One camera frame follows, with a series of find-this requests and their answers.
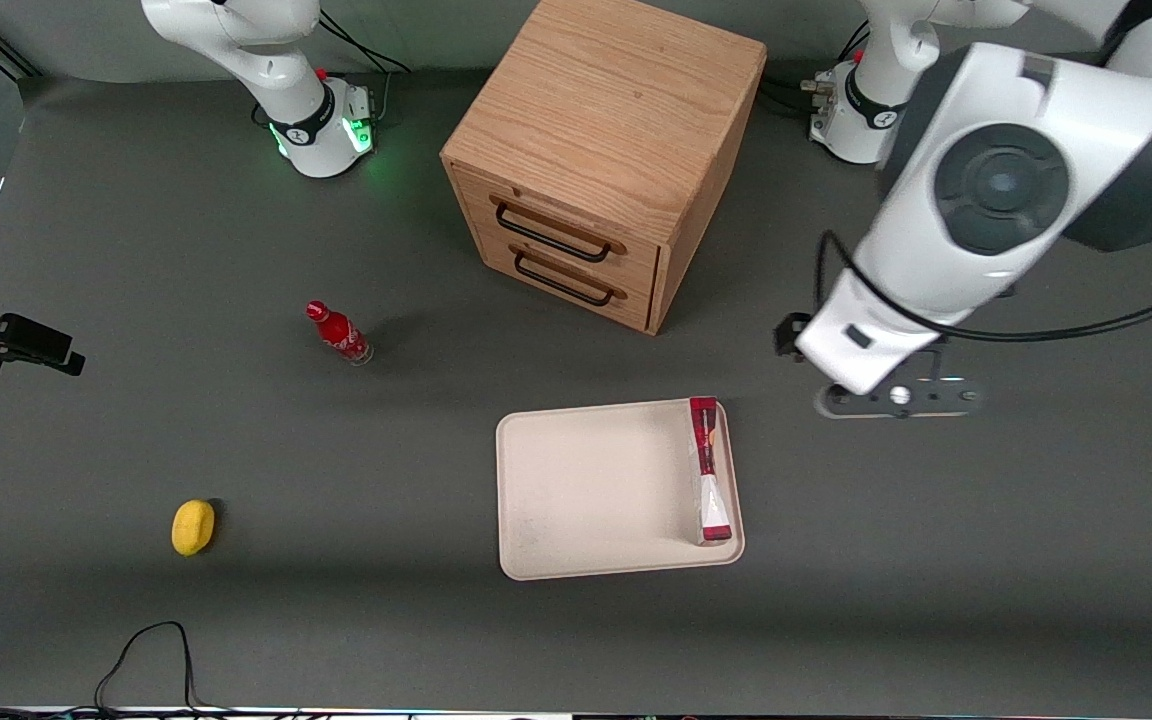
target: gray table surface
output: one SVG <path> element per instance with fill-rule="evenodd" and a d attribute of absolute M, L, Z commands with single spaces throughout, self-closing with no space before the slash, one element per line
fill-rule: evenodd
<path fill-rule="evenodd" d="M 484 268 L 438 161 L 480 74 L 394 81 L 378 152 L 298 177 L 237 83 L 56 83 L 0 196 L 0 313 L 88 371 L 0 374 L 0 703 L 90 697 L 188 626 L 205 700 L 781 714 L 1152 717 L 1152 323 L 957 344 L 956 420 L 825 420 L 771 329 L 872 172 L 759 108 L 659 338 Z M 340 363 L 320 297 L 378 346 Z M 1032 328 L 1152 300 L 1152 247 L 1066 243 L 980 311 Z M 749 538 L 726 568 L 522 584 L 497 564 L 503 415 L 712 393 Z M 219 497 L 214 551 L 172 515 Z M 118 703 L 179 702 L 145 647 Z"/>

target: green indicator light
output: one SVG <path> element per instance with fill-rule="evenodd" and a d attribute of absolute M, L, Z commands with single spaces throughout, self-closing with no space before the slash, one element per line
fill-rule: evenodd
<path fill-rule="evenodd" d="M 273 135 L 274 142 L 278 143 L 278 153 L 287 158 L 287 147 L 283 147 L 283 138 L 278 136 L 278 131 L 273 124 L 270 124 L 270 135 Z"/>
<path fill-rule="evenodd" d="M 341 118 L 340 126 L 344 128 L 344 131 L 349 136 L 349 142 L 353 144 L 358 154 L 364 154 L 364 152 L 371 150 L 371 123 L 366 120 L 350 120 L 349 118 Z"/>

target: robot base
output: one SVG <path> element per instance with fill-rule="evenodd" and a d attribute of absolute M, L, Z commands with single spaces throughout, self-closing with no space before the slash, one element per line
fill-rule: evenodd
<path fill-rule="evenodd" d="M 855 67 L 856 63 L 849 60 L 814 75 L 816 85 L 832 88 L 832 91 L 823 108 L 812 115 L 808 137 L 826 146 L 840 160 L 870 165 L 882 158 L 882 143 L 890 135 L 890 127 L 869 127 L 864 115 L 847 101 L 842 86 Z"/>
<path fill-rule="evenodd" d="M 814 401 L 814 409 L 832 420 L 960 418 L 975 414 L 983 406 L 983 387 L 963 378 L 889 381 L 867 396 L 852 395 L 835 384 L 820 391 Z"/>
<path fill-rule="evenodd" d="M 303 176 L 329 179 L 353 167 L 374 146 L 371 96 L 366 88 L 348 85 L 340 78 L 324 81 L 335 96 L 335 116 L 323 128 L 312 145 L 285 142 L 273 127 L 278 151 Z"/>

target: beige tray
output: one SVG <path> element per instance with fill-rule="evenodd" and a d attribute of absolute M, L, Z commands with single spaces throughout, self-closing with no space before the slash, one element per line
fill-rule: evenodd
<path fill-rule="evenodd" d="M 718 486 L 732 538 L 700 547 L 687 400 L 507 415 L 497 427 L 500 569 L 514 579 L 728 564 L 745 551 L 727 414 Z"/>

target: red bottle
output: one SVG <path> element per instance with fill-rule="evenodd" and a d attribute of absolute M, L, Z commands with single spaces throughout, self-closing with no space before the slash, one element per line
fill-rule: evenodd
<path fill-rule="evenodd" d="M 317 300 L 305 305 L 305 314 L 319 327 L 319 338 L 323 338 L 323 342 L 334 347 L 340 356 L 349 361 L 349 364 L 362 365 L 371 361 L 371 343 L 362 336 L 353 323 L 349 323 L 349 318 L 333 313 Z"/>

